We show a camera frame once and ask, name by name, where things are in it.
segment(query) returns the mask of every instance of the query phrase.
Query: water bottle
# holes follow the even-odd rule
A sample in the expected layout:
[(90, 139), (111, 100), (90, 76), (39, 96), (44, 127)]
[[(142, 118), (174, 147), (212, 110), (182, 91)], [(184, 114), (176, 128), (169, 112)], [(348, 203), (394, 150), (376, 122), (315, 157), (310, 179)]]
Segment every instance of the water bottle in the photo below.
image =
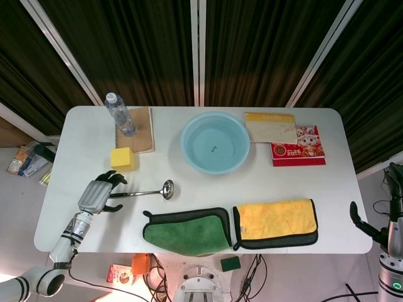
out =
[(105, 106), (108, 108), (119, 130), (125, 136), (131, 137), (136, 132), (136, 127), (123, 99), (118, 94), (109, 92), (106, 95)]

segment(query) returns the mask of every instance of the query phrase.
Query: black robotic finger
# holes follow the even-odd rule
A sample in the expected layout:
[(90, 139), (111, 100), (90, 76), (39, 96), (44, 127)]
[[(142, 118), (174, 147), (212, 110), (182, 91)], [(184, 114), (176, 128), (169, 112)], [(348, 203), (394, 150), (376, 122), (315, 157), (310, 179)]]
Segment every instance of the black robotic finger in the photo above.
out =
[(99, 175), (95, 180), (96, 181), (108, 181), (108, 178), (114, 173), (116, 173), (115, 170), (110, 170), (107, 173)]
[(109, 178), (106, 182), (112, 184), (112, 189), (115, 188), (118, 184), (127, 184), (125, 177), (121, 174), (115, 174), (111, 178)]
[(102, 211), (104, 211), (104, 212), (109, 212), (109, 213), (114, 213), (114, 212), (119, 211), (119, 210), (122, 209), (122, 208), (123, 208), (123, 205), (122, 205), (122, 204), (118, 204), (117, 206), (107, 206), (107, 205), (104, 205)]

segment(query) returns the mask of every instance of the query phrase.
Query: yellow sponge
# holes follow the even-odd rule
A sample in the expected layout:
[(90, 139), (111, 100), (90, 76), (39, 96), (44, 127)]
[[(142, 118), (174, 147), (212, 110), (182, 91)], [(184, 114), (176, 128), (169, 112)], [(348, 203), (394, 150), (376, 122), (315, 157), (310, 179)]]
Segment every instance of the yellow sponge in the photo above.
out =
[(118, 172), (129, 172), (136, 168), (134, 154), (129, 147), (111, 150), (111, 167)]

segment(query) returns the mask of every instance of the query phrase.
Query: gray floor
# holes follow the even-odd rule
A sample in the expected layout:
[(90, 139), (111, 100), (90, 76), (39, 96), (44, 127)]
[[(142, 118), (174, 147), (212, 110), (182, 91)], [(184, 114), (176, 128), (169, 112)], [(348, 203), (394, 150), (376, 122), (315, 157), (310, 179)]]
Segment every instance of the gray floor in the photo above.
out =
[[(0, 148), (0, 279), (1, 274), (18, 276), (32, 266), (45, 265), (47, 253), (39, 252), (33, 244), (45, 188), (37, 183), (39, 174), (23, 178), (5, 172), (16, 148)], [(372, 203), (383, 199), (385, 193), (380, 184), (383, 174), (379, 172), (360, 181), (360, 189), (366, 204), (368, 219), (378, 227), (386, 224), (387, 218), (372, 210)], [(356, 292), (376, 290), (379, 247), (374, 245), (366, 255), (266, 255), (268, 280), (255, 302), (320, 302), (336, 294), (347, 293), (348, 282)], [(111, 263), (130, 264), (130, 254), (81, 254), (74, 262), (77, 277), (105, 283)], [(234, 272), (232, 295), (237, 296), (251, 255), (241, 258), (242, 269)], [(254, 279), (253, 292), (263, 281), (263, 267)], [(91, 301), (103, 292), (73, 285), (68, 281), (57, 297), (43, 298), (33, 295), (33, 301)], [(150, 300), (140, 282), (136, 293)], [(362, 302), (377, 301), (374, 296), (360, 298)], [(129, 297), (116, 301), (140, 301)], [(352, 298), (336, 301), (353, 302)]]

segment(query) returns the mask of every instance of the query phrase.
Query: notebook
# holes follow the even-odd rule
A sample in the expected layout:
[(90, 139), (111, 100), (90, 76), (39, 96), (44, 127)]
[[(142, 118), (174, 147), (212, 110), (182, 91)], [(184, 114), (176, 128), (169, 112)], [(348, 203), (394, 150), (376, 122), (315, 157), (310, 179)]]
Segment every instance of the notebook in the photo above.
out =
[(245, 126), (251, 142), (297, 143), (294, 115), (247, 112)]

